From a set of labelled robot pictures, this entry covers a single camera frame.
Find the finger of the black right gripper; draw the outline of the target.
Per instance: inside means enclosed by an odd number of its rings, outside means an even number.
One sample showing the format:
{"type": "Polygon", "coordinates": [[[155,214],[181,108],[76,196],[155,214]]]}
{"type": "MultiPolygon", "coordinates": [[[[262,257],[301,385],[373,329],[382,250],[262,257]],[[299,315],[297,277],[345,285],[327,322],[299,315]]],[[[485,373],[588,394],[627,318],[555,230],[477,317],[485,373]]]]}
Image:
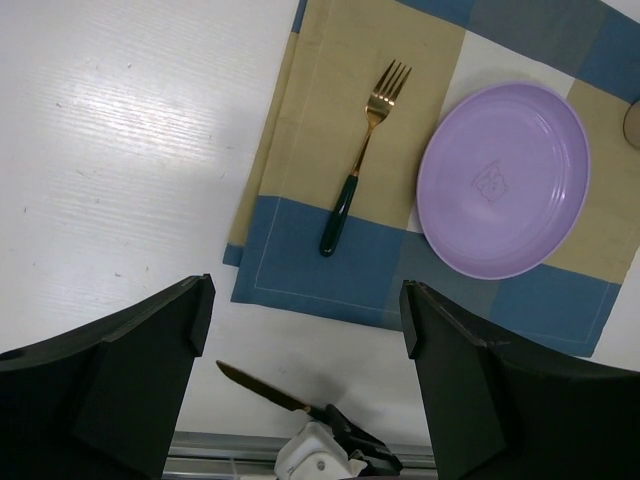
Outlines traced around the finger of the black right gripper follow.
{"type": "Polygon", "coordinates": [[[399,475],[401,461],[379,439],[370,435],[347,419],[334,405],[325,409],[325,420],[334,439],[347,453],[350,460],[366,464],[360,475],[399,475]]]}

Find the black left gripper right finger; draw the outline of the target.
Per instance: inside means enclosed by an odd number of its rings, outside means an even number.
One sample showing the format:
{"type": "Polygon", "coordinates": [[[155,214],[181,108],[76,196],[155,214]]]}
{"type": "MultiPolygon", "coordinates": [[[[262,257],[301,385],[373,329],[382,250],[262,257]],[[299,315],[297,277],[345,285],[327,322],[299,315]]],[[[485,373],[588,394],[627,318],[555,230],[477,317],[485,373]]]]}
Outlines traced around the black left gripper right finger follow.
{"type": "Polygon", "coordinates": [[[562,354],[429,286],[400,293],[442,479],[635,479],[639,376],[562,354]]]}

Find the purple plastic plate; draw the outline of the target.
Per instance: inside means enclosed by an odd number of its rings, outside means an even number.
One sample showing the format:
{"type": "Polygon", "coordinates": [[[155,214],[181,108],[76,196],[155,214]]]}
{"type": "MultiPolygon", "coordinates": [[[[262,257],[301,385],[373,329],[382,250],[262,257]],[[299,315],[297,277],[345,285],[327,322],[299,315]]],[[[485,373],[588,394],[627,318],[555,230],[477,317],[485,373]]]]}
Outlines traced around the purple plastic plate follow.
{"type": "Polygon", "coordinates": [[[536,83],[492,85],[457,105],[429,141],[416,185],[419,223],[453,270],[515,277],[569,236],[590,174],[585,128],[563,97],[536,83]]]}

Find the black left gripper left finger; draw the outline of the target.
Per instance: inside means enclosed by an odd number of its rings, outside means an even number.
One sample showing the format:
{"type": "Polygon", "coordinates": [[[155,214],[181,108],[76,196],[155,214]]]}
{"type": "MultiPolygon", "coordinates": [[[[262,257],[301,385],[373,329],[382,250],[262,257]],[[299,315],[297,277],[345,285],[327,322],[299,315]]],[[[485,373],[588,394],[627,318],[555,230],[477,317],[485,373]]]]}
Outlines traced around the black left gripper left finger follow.
{"type": "Polygon", "coordinates": [[[160,478],[214,298],[210,275],[190,276],[2,353],[2,478],[160,478]]]}

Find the gold knife green handle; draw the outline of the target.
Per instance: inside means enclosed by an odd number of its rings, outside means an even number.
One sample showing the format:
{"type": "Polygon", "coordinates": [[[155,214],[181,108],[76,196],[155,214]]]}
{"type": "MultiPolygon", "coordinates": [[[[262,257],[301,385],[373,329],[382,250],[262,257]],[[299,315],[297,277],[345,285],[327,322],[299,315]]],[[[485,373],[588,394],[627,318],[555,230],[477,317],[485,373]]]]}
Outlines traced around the gold knife green handle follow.
{"type": "Polygon", "coordinates": [[[217,360],[216,365],[219,370],[230,380],[243,388],[265,398],[281,408],[288,411],[303,411],[314,420],[326,423],[326,414],[322,408],[316,407],[308,402],[300,400],[293,395],[268,384],[232,365],[217,360]]]}

